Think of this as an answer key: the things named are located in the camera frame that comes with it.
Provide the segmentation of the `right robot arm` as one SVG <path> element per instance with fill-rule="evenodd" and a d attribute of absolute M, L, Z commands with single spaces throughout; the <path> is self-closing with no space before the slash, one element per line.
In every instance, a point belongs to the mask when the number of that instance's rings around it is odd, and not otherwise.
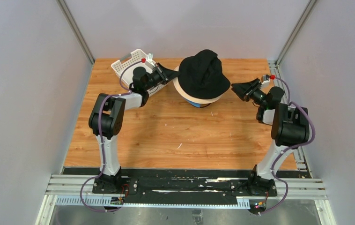
<path fill-rule="evenodd" d="M 264 93 L 261 86 L 258 78 L 231 86 L 241 100 L 252 100 L 259 106 L 256 114 L 258 122 L 272 127 L 270 149 L 262 161 L 254 166 L 246 183 L 252 195 L 259 195 L 265 188 L 270 188 L 285 159 L 294 149 L 307 143 L 310 137 L 310 125 L 305 117 L 307 109 L 283 103 L 285 91 L 282 88 L 272 87 L 268 93 Z"/>

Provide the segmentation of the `beige bucket hat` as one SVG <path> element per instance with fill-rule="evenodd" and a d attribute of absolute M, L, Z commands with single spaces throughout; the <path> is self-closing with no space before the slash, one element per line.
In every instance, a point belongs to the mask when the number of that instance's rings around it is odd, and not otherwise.
<path fill-rule="evenodd" d="M 177 67 L 179 76 L 173 79 L 176 91 L 185 99 L 200 104 L 212 104 L 227 91 L 230 81 L 221 65 L 189 65 Z"/>

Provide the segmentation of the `black hat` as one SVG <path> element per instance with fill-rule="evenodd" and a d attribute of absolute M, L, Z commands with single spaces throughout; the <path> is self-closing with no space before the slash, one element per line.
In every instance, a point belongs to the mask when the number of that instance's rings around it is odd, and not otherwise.
<path fill-rule="evenodd" d="M 218 54 L 209 49 L 183 59 L 178 71 L 177 81 L 180 88 L 193 98 L 203 100 L 217 98 L 231 85 L 223 74 Z"/>

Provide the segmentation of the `blue bucket hat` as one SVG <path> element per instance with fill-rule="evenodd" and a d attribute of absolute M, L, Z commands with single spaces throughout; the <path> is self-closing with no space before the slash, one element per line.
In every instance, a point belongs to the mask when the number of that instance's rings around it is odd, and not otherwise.
<path fill-rule="evenodd" d="M 200 103 L 195 103 L 193 101 L 189 101 L 189 100 L 186 100 L 190 105 L 194 106 L 194 107 L 197 107 L 197 108 L 201 108 L 202 107 L 202 104 Z"/>

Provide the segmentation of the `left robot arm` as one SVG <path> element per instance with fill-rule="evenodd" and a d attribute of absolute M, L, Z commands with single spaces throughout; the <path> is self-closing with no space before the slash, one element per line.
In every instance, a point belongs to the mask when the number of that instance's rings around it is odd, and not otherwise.
<path fill-rule="evenodd" d="M 148 72 L 142 62 L 129 66 L 127 70 L 132 74 L 127 92 L 99 94 L 88 121 L 98 141 L 101 156 L 100 173 L 95 179 L 103 181 L 104 187 L 112 194 L 122 189 L 117 148 L 125 111 L 143 107 L 150 97 L 149 90 L 166 85 L 179 75 L 178 71 L 168 69 L 160 63 L 156 63 L 151 72 Z"/>

